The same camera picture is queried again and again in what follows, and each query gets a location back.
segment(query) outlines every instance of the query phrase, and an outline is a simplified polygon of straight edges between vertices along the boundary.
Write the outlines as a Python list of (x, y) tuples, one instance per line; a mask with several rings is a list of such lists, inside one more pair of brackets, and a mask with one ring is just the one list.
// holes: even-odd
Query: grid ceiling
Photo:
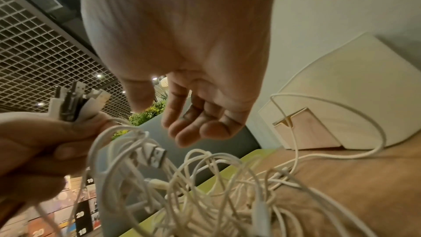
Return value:
[[(0, 0), (0, 105), (46, 112), (54, 87), (70, 87), (75, 80), (90, 90), (115, 77), (14, 0)], [(105, 90), (113, 95), (105, 112), (114, 117), (130, 116), (121, 85)]]

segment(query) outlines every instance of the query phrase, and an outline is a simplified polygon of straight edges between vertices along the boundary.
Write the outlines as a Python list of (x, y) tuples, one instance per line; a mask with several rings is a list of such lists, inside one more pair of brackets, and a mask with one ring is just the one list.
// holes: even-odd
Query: palm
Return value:
[[(266, 69), (272, 1), (82, 0), (82, 13), (135, 109), (153, 100), (150, 78), (167, 74), (163, 125), (187, 146), (244, 126)], [(192, 106), (178, 119), (188, 90)]]

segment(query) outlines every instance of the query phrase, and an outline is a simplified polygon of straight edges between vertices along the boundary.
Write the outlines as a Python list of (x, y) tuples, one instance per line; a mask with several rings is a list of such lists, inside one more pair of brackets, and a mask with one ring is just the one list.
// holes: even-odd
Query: tangled cable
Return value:
[[(370, 122), (378, 131), (381, 142), (373, 150), (355, 155), (308, 154), (299, 156), (296, 137), (292, 131), (292, 124), (280, 106), (275, 102), (275, 97), (304, 97), (317, 101), (334, 104), (342, 107)], [(133, 229), (144, 237), (155, 236), (183, 236), (183, 237), (272, 237), (271, 218), (274, 216), (279, 222), (282, 237), (288, 236), (285, 218), (290, 219), (295, 228), (296, 236), (303, 236), (303, 229), (298, 218), (289, 210), (279, 207), (276, 203), (274, 191), (279, 186), (289, 186), (309, 194), (320, 206), (336, 228), (340, 237), (350, 237), (349, 232), (342, 222), (335, 216), (334, 211), (342, 213), (357, 228), (368, 237), (377, 235), (350, 210), (333, 200), (322, 192), (308, 188), (293, 176), (299, 160), (309, 157), (324, 157), (336, 159), (356, 159), (373, 155), (385, 147), (386, 136), (381, 126), (372, 118), (347, 105), (293, 93), (277, 93), (271, 95), (271, 101), (285, 117), (293, 136), (295, 158), (264, 172), (255, 173), (254, 167), (259, 163), (259, 158), (248, 162), (241, 162), (237, 157), (227, 153), (211, 154), (208, 151), (193, 149), (185, 157), (184, 163), (176, 167), (165, 157), (165, 150), (153, 139), (149, 133), (129, 125), (123, 119), (114, 118), (115, 122), (122, 125), (113, 126), (102, 132), (92, 144), (88, 154), (87, 165), (94, 178), (104, 180), (101, 189), (102, 205), (110, 213), (124, 216)], [(121, 130), (132, 133), (123, 135), (107, 146), (107, 169), (98, 171), (96, 159), (98, 153), (110, 140), (112, 135)], [(190, 173), (189, 165), (198, 162)], [(228, 164), (236, 169), (229, 179), (221, 176), (218, 164)], [(168, 182), (147, 179), (139, 171), (141, 165), (153, 166), (163, 171)], [(215, 183), (208, 192), (203, 192), (196, 186), (197, 174), (209, 169), (215, 176)], [(82, 178), (81, 188), (84, 186), (87, 172)], [(76, 206), (82, 190), (79, 191), (75, 205), (69, 218), (72, 223)], [(138, 198), (135, 204), (127, 205), (126, 200), (130, 194)], [(154, 215), (153, 231), (144, 230), (133, 216), (133, 212), (144, 209)], [(51, 225), (46, 214), (42, 217)], [(61, 236), (60, 229), (55, 225), (54, 230)]]

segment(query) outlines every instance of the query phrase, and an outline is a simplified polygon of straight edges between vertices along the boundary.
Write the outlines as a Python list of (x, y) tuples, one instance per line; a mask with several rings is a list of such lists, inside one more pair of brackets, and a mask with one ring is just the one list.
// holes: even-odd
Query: pile of cables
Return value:
[[(114, 118), (113, 121), (122, 125), (113, 126), (102, 132), (92, 144), (88, 155), (90, 174), (94, 178), (100, 177), (104, 180), (100, 192), (102, 206), (112, 214), (125, 217), (133, 229), (143, 237), (272, 237), (273, 226), (278, 226), (281, 236), (286, 237), (289, 236), (286, 219), (290, 220), (294, 227), (295, 236), (301, 237), (303, 228), (298, 218), (290, 210), (278, 206), (276, 201), (275, 190), (280, 186), (288, 186), (308, 193), (336, 228), (338, 236), (351, 236), (337, 217), (337, 214), (342, 214), (367, 237), (377, 237), (350, 210), (322, 192), (308, 188), (293, 174), (299, 160), (303, 158), (324, 157), (344, 160), (371, 156), (385, 147), (386, 136), (383, 129), (369, 116), (341, 103), (301, 94), (272, 95), (271, 100), (285, 118), (287, 118), (286, 114), (274, 101), (277, 96), (310, 98), (349, 110), (371, 123), (378, 131), (381, 141), (373, 150), (355, 155), (316, 153), (299, 156), (296, 137), (291, 130), (295, 158), (264, 172), (253, 171), (259, 164), (259, 158), (242, 162), (227, 153), (211, 154), (199, 149), (191, 150), (186, 155), (184, 163), (177, 167), (166, 158), (165, 149), (150, 139), (148, 132), (130, 125), (126, 120)], [(286, 122), (292, 129), (291, 122), (288, 119)], [(106, 146), (113, 134), (121, 130), (132, 133), (125, 134)], [(104, 147), (107, 149), (107, 169), (99, 171), (96, 166), (97, 157)], [(197, 165), (191, 172), (189, 165), (193, 163)], [(218, 164), (232, 166), (235, 169), (234, 174), (229, 178), (224, 178), (219, 172)], [(139, 171), (142, 165), (160, 169), (165, 173), (168, 181), (145, 178)], [(207, 169), (214, 174), (215, 183), (209, 191), (204, 192), (197, 188), (196, 177), (198, 173)], [(162, 190), (165, 191), (165, 196), (160, 193)], [(75, 201), (69, 223), (72, 223), (81, 191)], [(135, 204), (127, 204), (129, 195), (135, 195), (138, 201)], [(133, 213), (140, 209), (150, 214), (156, 213), (152, 221), (152, 232), (143, 229), (133, 216)], [(274, 217), (278, 223), (272, 223)]]

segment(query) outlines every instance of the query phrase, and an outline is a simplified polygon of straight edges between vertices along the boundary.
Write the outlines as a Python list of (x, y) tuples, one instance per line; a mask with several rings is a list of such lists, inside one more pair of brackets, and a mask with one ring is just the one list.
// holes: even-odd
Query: ceiling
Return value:
[[(69, 20), (59, 22), (51, 16), (60, 9), (68, 13), (63, 18)], [(49, 0), (43, 9), (33, 0), (0, 0), (0, 111), (46, 112), (54, 87), (69, 87), (77, 80), (88, 89), (101, 88), (112, 94), (106, 113), (130, 116), (120, 83), (84, 37), (63, 26), (80, 20), (77, 14), (58, 0)], [(79, 31), (84, 32), (82, 21)]]

